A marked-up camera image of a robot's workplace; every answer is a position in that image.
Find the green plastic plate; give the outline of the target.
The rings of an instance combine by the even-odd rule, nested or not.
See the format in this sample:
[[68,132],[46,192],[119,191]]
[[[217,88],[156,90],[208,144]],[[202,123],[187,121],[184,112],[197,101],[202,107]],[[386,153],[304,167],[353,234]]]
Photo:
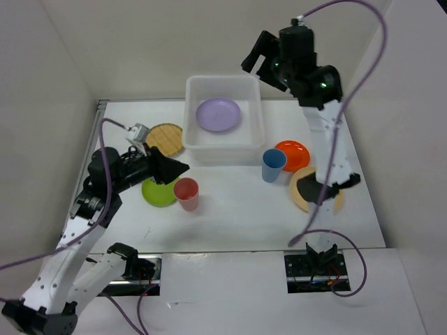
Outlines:
[[141,193],[144,200],[155,207],[166,207],[176,201],[174,185],[177,180],[169,184],[157,184],[148,179],[142,183]]

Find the pink plastic cup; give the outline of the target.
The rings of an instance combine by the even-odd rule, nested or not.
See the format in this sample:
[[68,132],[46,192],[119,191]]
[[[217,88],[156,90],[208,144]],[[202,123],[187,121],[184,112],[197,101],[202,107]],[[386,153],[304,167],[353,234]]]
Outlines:
[[194,211],[199,203],[198,183],[192,178],[181,178],[175,182],[173,193],[185,211]]

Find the purple plastic plate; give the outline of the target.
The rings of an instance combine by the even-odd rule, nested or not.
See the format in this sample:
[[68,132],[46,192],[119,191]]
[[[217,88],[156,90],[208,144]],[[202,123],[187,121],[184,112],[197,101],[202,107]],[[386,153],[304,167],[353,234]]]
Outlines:
[[229,131],[241,119],[239,105],[229,98],[204,100],[196,110],[196,121],[203,129],[211,132]]

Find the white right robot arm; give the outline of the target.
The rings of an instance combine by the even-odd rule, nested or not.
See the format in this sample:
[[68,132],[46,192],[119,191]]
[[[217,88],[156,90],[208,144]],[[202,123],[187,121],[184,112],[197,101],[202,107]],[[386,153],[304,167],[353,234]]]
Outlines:
[[307,202],[309,222],[304,232],[306,266],[322,274],[330,266],[326,253],[334,248],[330,230],[339,192],[360,183],[360,175],[350,166],[343,139],[341,110],[343,91],[338,70],[317,64],[314,32],[305,24],[283,28],[278,36],[262,31],[241,64],[250,73],[260,56],[264,61],[256,74],[264,83],[288,91],[297,99],[307,120],[315,156],[315,172],[295,183],[298,194]]

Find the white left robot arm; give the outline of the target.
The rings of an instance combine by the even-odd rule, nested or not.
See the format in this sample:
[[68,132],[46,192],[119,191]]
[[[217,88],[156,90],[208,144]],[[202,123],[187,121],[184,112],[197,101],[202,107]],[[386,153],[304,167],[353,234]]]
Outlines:
[[88,165],[83,189],[76,197],[57,253],[19,298],[8,299],[2,315],[23,334],[72,334],[85,307],[118,277],[133,279],[154,265],[138,250],[116,242],[84,275],[78,276],[90,250],[107,230],[122,205],[119,196],[144,181],[168,185],[189,165],[165,157],[156,147],[113,147],[96,150]]

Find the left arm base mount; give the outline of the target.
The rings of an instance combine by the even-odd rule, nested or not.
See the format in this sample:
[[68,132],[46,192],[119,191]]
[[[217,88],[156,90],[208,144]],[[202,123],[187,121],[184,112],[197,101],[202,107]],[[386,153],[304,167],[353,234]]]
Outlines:
[[140,254],[140,267],[130,277],[118,277],[111,281],[103,293],[111,297],[137,297],[160,295],[162,268],[161,254]]

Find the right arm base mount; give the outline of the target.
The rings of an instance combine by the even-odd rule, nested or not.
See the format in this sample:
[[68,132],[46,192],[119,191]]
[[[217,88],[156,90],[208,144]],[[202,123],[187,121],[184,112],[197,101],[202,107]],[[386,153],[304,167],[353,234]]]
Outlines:
[[284,255],[288,294],[336,292],[351,290],[344,256],[333,244],[327,251],[317,253],[310,246],[305,251]]

